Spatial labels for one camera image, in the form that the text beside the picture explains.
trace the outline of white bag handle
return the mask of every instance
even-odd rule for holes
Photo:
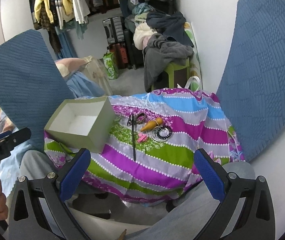
[[[198,85],[200,84],[200,79],[197,77],[197,76],[192,76],[190,77],[188,80],[187,80],[187,83],[185,85],[185,88],[186,89],[189,89],[190,85],[191,85],[191,82],[193,81],[193,79],[195,79],[198,83]]]

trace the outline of gray towel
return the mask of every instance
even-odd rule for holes
[[[148,91],[170,62],[184,66],[186,59],[193,54],[193,49],[177,41],[166,41],[162,34],[155,33],[148,41],[144,54],[144,83],[145,90]]]

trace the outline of metal screw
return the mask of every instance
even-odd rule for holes
[[[21,176],[19,177],[18,181],[19,182],[24,182],[26,180],[26,177],[25,176]]]
[[[233,173],[233,172],[229,173],[228,176],[231,179],[236,179],[237,178],[237,175],[235,173]]]
[[[47,175],[47,178],[48,178],[48,179],[53,179],[55,176],[56,176],[56,173],[54,173],[54,172],[49,172],[48,175]]]
[[[259,179],[260,182],[265,182],[266,181],[266,178],[264,176],[259,176],[258,179]]]

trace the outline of pink hair clip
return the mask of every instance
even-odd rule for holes
[[[139,133],[138,136],[139,138],[137,140],[137,143],[142,143],[148,140],[148,136],[144,133]]]

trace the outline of luggage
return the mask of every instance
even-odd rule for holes
[[[124,41],[124,18],[121,16],[102,21],[109,45]]]
[[[124,30],[124,38],[128,49],[129,54],[129,64],[136,69],[137,67],[143,66],[143,55],[141,50],[137,49],[133,42],[133,34],[130,30]]]
[[[127,54],[126,44],[124,42],[109,45],[108,49],[116,56],[116,61],[119,69],[127,68],[129,58]]]

